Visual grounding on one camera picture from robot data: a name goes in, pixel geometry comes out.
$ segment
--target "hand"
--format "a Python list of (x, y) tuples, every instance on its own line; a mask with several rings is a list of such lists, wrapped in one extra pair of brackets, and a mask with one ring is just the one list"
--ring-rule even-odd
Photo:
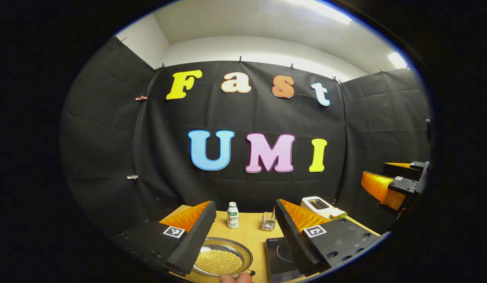
[(242, 272), (241, 274), (238, 275), (236, 280), (227, 274), (221, 274), (219, 276), (219, 283), (254, 283), (254, 282), (252, 282), (252, 276), (250, 276), (245, 272)]

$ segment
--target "blue letter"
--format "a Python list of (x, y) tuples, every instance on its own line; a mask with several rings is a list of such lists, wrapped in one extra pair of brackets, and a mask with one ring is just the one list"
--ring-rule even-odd
[(188, 137), (191, 139), (191, 161), (200, 169), (209, 171), (220, 170), (229, 163), (231, 138), (235, 136), (235, 133), (227, 130), (215, 133), (215, 136), (220, 140), (220, 156), (217, 160), (207, 159), (206, 142), (209, 136), (211, 136), (211, 133), (204, 130), (194, 130), (188, 133)]
[(320, 104), (324, 106), (329, 106), (331, 102), (324, 97), (324, 93), (328, 93), (328, 90), (322, 86), (321, 83), (316, 83), (311, 86), (315, 90), (315, 94), (317, 95), (317, 100)]

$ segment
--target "white wall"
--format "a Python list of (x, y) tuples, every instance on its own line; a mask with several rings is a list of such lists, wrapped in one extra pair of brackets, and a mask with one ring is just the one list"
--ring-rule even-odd
[(130, 50), (152, 68), (161, 66), (161, 56), (170, 46), (153, 14), (149, 14), (116, 34)]
[(270, 63), (334, 77), (342, 82), (367, 75), (363, 70), (316, 48), (258, 36), (215, 36), (170, 45), (161, 57), (167, 66), (201, 61)]

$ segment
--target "metal plate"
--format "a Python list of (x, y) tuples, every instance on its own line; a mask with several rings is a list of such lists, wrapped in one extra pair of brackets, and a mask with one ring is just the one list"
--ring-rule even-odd
[[(249, 269), (249, 267), (251, 267), (252, 259), (253, 259), (251, 251), (249, 251), (249, 249), (247, 249), (246, 246), (238, 242), (229, 239), (224, 239), (224, 238), (215, 238), (215, 237), (206, 238), (205, 241), (203, 242), (203, 246), (200, 249), (200, 252), (206, 252), (210, 250), (227, 251), (236, 254), (236, 256), (238, 256), (242, 260), (243, 264), (240, 267), (240, 269), (229, 274), (230, 276), (237, 275), (240, 272), (243, 272)], [(193, 270), (207, 276), (219, 276), (219, 274), (213, 274), (211, 272), (206, 272), (200, 269), (196, 265), (196, 263), (193, 265)]]

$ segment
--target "black fabric backdrop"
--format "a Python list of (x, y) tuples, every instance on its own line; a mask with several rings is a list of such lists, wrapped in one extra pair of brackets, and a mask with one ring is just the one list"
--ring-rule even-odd
[[(166, 100), (176, 72), (201, 70), (193, 88), (182, 99)], [(226, 93), (220, 88), (223, 76), (243, 72), (249, 76), (248, 93)], [(275, 97), (273, 78), (288, 75), (294, 79), (295, 95)], [(330, 106), (319, 104), (313, 83), (327, 90)], [(175, 206), (190, 206), (214, 200), (218, 210), (235, 201), (240, 211), (263, 212), (273, 209), (274, 200), (283, 198), (299, 204), (302, 197), (316, 195), (332, 201), (339, 186), (344, 162), (344, 107), (339, 84), (320, 75), (272, 64), (211, 61), (170, 66), (158, 72), (148, 87), (137, 119), (134, 140), (134, 168), (140, 190), (153, 197), (149, 212), (161, 219)], [(206, 130), (207, 158), (217, 159), (218, 130), (231, 130), (231, 160), (218, 171), (197, 168), (191, 161), (188, 132)], [(247, 134), (266, 136), (272, 147), (280, 134), (292, 134), (292, 172), (247, 173), (250, 143)], [(323, 138), (323, 172), (309, 172), (312, 163), (311, 140)]]
[[(166, 100), (172, 75), (190, 70), (203, 75), (185, 98)], [(214, 200), (218, 210), (226, 210), (236, 201), (240, 211), (263, 212), (277, 198), (300, 204), (312, 195), (383, 233), (396, 214), (362, 188), (362, 172), (381, 172), (384, 162), (429, 159), (427, 103), (411, 70), (367, 75), (342, 86), (320, 75), (254, 62), (197, 62), (152, 71), (113, 37), (75, 79), (62, 113), (66, 179), (75, 200), (108, 236), (160, 220), (181, 204)], [(247, 74), (253, 89), (223, 92), (222, 77), (229, 72)], [(293, 97), (272, 94), (276, 75), (294, 78)], [(317, 102), (313, 83), (327, 88), (330, 106)], [(136, 101), (140, 95), (148, 100)], [(229, 165), (206, 171), (192, 163), (188, 132), (195, 129), (211, 133), (209, 159), (220, 154), (215, 133), (235, 132)], [(280, 134), (294, 135), (294, 170), (245, 172), (250, 150), (245, 137), (253, 132), (264, 134), (270, 146)], [(328, 142), (323, 172), (308, 170), (314, 138)], [(139, 179), (127, 180), (129, 175)]]
[(81, 70), (60, 121), (60, 157), (75, 200), (106, 235), (148, 219), (133, 180), (132, 140), (152, 68), (113, 37)]

